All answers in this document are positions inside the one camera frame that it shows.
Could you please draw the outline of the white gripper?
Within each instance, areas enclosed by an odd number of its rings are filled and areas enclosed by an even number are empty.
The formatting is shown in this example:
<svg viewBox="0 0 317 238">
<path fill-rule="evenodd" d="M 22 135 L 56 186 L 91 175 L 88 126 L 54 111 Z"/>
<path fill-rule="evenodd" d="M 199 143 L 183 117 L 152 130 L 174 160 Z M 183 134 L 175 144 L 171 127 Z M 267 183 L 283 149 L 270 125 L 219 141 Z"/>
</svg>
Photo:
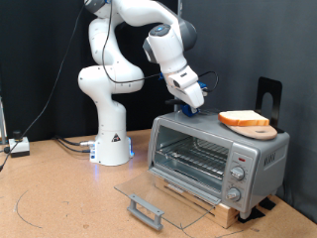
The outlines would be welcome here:
<svg viewBox="0 0 317 238">
<path fill-rule="evenodd" d="M 168 91 L 186 104 L 195 108 L 195 114 L 200 113 L 204 103 L 203 93 L 198 83 L 198 75 L 189 65 L 181 71 L 165 73 L 164 79 Z"/>
</svg>

